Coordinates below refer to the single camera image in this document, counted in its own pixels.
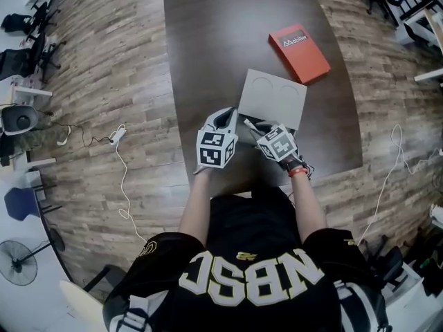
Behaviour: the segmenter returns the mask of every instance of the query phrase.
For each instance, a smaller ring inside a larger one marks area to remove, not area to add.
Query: circular indentation
[[[280,95],[284,98],[298,97],[298,90],[295,87],[285,85],[280,89]]]
[[[272,82],[265,77],[258,77],[252,82],[254,91],[263,95],[270,95],[272,92]]]

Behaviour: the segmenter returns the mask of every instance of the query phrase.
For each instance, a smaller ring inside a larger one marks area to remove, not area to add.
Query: electric fan
[[[51,245],[64,251],[64,242],[57,231],[50,229],[49,237],[49,243],[34,252],[17,241],[0,243],[0,273],[5,279],[19,286],[31,284],[37,276],[37,260],[34,256]]]

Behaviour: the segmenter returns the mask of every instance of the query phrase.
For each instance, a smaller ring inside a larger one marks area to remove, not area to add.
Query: person
[[[298,150],[293,201],[257,185],[210,197],[195,175],[178,232],[152,237],[104,305],[110,331],[391,331],[377,279],[347,230],[327,227]]]

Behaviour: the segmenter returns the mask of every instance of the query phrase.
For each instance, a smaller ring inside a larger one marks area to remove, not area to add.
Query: white cable
[[[393,137],[394,137],[394,131],[395,131],[395,129],[396,129],[397,127],[400,128],[400,141],[399,141],[398,143],[395,142],[395,141],[394,141],[394,138],[393,138]],[[371,221],[369,222],[369,225],[367,226],[365,232],[361,235],[361,238],[360,238],[359,242],[357,243],[358,246],[360,246],[360,243],[361,243],[361,241],[363,240],[363,238],[365,237],[366,232],[369,230],[369,227],[372,225],[372,223],[373,223],[374,220],[375,220],[375,217],[376,217],[377,212],[378,212],[378,210],[379,210],[379,205],[380,205],[380,198],[381,198],[381,195],[383,194],[383,191],[384,191],[385,186],[386,186],[386,182],[388,181],[388,178],[389,178],[390,174],[392,173],[392,171],[394,171],[394,169],[395,169],[395,168],[397,167],[397,165],[398,165],[399,158],[400,158],[400,154],[401,154],[401,157],[403,158],[403,162],[404,162],[404,164],[406,165],[406,167],[407,167],[409,173],[410,173],[410,174],[414,174],[414,173],[417,171],[418,165],[420,165],[420,163],[427,163],[427,162],[428,162],[428,161],[434,156],[435,152],[440,150],[438,147],[436,147],[436,148],[434,149],[433,153],[431,154],[431,156],[428,157],[428,160],[420,160],[420,161],[418,162],[418,164],[416,164],[415,169],[414,169],[413,171],[411,171],[410,168],[409,168],[408,163],[407,163],[406,160],[404,159],[404,151],[403,151],[403,147],[401,147],[401,142],[402,142],[402,140],[403,140],[403,133],[402,133],[402,131],[401,131],[401,126],[400,126],[400,124],[396,124],[396,125],[394,126],[394,128],[392,128],[392,131],[391,131],[391,133],[390,133],[390,139],[391,139],[391,141],[394,143],[394,145],[395,145],[396,147],[399,148],[399,152],[398,152],[398,154],[397,154],[397,158],[395,159],[395,165],[394,165],[394,167],[393,167],[392,169],[390,169],[388,175],[387,175],[386,178],[385,178],[385,181],[383,182],[383,187],[381,188],[380,195],[379,195],[379,199],[377,200],[377,206],[375,207],[374,215],[372,216],[372,219],[371,219]]]
[[[117,131],[120,130],[120,128],[126,129],[126,126],[123,125],[123,124],[119,125],[118,128],[117,128],[117,130],[116,130],[116,131],[113,131],[113,132],[111,133],[111,135],[109,136],[109,138],[112,139],[112,137],[114,136],[114,134],[116,134]],[[118,153],[118,144],[119,144],[119,143],[120,143],[120,139],[117,140],[117,144],[116,144],[116,154],[117,154],[118,158],[121,160],[123,166],[125,166],[125,174],[123,175],[122,183],[121,183],[121,185],[120,185],[120,188],[121,188],[122,193],[123,193],[123,195],[125,196],[125,198],[126,198],[126,200],[127,200],[127,202],[128,202],[128,206],[127,206],[127,210],[124,210],[124,209],[121,209],[121,208],[120,208],[120,209],[118,210],[118,213],[119,213],[119,214],[121,215],[121,217],[124,218],[124,219],[131,219],[132,224],[134,225],[134,229],[135,229],[135,231],[136,231],[136,235],[137,235],[138,237],[140,237],[140,238],[146,243],[147,241],[146,241],[142,236],[140,236],[140,234],[138,233],[137,226],[136,226],[136,224],[135,224],[135,222],[134,222],[134,218],[133,218],[132,215],[129,213],[129,211],[130,211],[130,209],[131,209],[131,201],[129,200],[129,198],[127,197],[127,195],[126,195],[126,193],[125,193],[125,190],[123,189],[123,182],[125,182],[125,178],[126,178],[126,174],[127,174],[127,166],[126,166],[126,163],[123,161],[122,157],[120,156],[120,154]]]

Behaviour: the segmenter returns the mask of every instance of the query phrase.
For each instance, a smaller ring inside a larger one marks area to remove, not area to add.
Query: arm
[[[311,233],[327,227],[326,216],[304,172],[293,175],[291,183],[298,234],[303,243]]]
[[[179,232],[195,237],[203,245],[206,245],[209,229],[209,184],[212,171],[212,168],[207,168],[195,176],[179,226]]]

